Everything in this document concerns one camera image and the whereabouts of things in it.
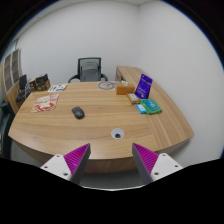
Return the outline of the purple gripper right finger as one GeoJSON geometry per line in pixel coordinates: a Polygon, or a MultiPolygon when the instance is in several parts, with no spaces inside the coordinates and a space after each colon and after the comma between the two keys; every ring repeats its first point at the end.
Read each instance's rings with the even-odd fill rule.
{"type": "Polygon", "coordinates": [[[132,144],[132,154],[143,184],[151,183],[151,172],[158,159],[158,154],[136,143],[132,144]]]}

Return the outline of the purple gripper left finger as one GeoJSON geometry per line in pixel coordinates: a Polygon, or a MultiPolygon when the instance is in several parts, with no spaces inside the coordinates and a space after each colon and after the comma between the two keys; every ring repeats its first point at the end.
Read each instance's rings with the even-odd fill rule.
{"type": "Polygon", "coordinates": [[[64,156],[65,162],[71,171],[72,177],[70,181],[72,183],[80,184],[90,154],[90,144],[85,144],[64,156]]]}

